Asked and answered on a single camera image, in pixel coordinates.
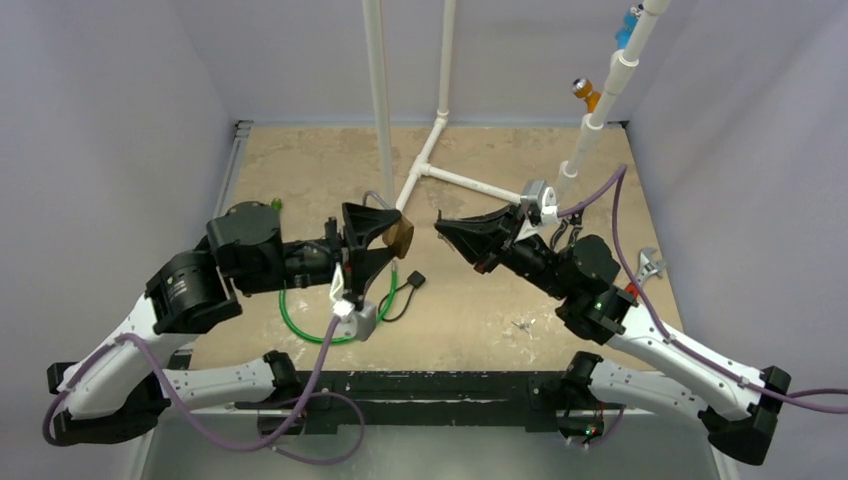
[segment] orange object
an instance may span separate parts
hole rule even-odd
[[[601,99],[601,94],[595,91],[592,82],[586,77],[580,77],[571,84],[571,93],[586,102],[586,109],[589,113],[595,111],[595,107],[598,106],[598,100]]]

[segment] black cable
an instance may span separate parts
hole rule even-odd
[[[406,287],[412,287],[412,291],[409,292],[409,297],[407,297],[406,303],[403,305],[403,308],[401,309],[400,313],[397,314],[396,316],[392,317],[392,318],[389,318],[388,312],[386,312],[386,315],[383,316],[383,321],[384,322],[396,322],[396,321],[400,320],[400,317],[402,317],[406,313],[406,310],[409,308],[409,304],[412,303],[412,296],[415,295],[415,292],[419,288],[421,288],[421,285],[424,285],[425,280],[426,280],[426,278],[424,278],[424,275],[421,275],[421,272],[419,272],[418,270],[413,271],[409,275],[409,278],[406,279],[406,283],[404,283],[403,285],[398,287],[397,290],[395,290],[395,294],[397,294]],[[380,312],[383,311],[383,304],[386,303],[388,298],[389,298],[389,296],[386,295],[385,297],[383,297],[380,300],[380,303],[377,306],[377,311],[380,311]]]
[[[551,235],[551,241],[549,242],[551,250],[556,250],[556,244],[559,243],[559,239],[562,238],[566,230],[568,230],[568,220],[562,219],[562,221],[559,222],[557,229],[554,230],[554,233]]]

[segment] green cable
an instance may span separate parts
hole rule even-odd
[[[383,317],[386,316],[386,313],[388,313],[389,309],[392,308],[392,301],[395,299],[395,291],[396,290],[397,290],[397,268],[392,266],[392,283],[391,283],[391,286],[389,287],[389,298],[388,298],[388,300],[386,300],[386,306],[383,307],[382,310],[380,310],[379,314],[377,314],[377,323],[380,323],[383,320]],[[310,342],[310,343],[318,343],[318,344],[324,343],[323,338],[312,336],[312,335],[304,332],[303,330],[298,328],[297,325],[294,324],[294,321],[292,321],[291,316],[289,316],[289,310],[286,307],[286,291],[285,290],[280,290],[279,298],[280,298],[280,313],[283,315],[283,321],[286,322],[286,325],[288,325],[288,327],[292,331],[292,333],[294,333],[298,337],[300,337],[300,338],[302,338],[302,339],[304,339],[304,340],[306,340],[307,342]],[[334,338],[330,342],[330,345],[341,345],[342,343],[347,343],[347,342],[350,342],[352,340],[353,340],[353,337]]]

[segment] black connector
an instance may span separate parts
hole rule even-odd
[[[427,279],[418,270],[410,273],[409,277],[406,279],[406,283],[412,285],[412,288],[415,289],[421,288],[421,285],[424,285],[424,282],[426,281]]]
[[[398,287],[395,290],[395,294],[397,294],[406,287],[412,287],[412,290],[409,292],[409,296],[406,298],[406,303],[403,305],[403,309],[401,309],[400,313],[397,314],[397,316],[395,316],[395,317],[390,318],[389,316],[384,315],[383,321],[384,322],[396,322],[396,321],[400,320],[400,317],[402,317],[406,313],[406,309],[409,308],[409,304],[412,303],[412,296],[415,295],[415,292],[419,288],[421,288],[421,285],[424,285],[424,282],[426,282],[426,281],[427,281],[427,278],[424,277],[424,275],[421,272],[419,272],[418,270],[415,270],[412,273],[410,273],[409,276],[406,277],[406,283],[404,283],[403,285],[401,285],[400,287]],[[388,295],[383,297],[380,300],[380,304],[377,306],[377,311],[382,312],[383,311],[383,305],[385,305],[388,300],[389,300]]]

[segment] cylindrical motor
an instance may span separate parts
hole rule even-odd
[[[215,259],[206,252],[175,255],[147,282],[147,296],[156,311],[156,333],[202,330],[192,325],[193,314],[228,300]]]

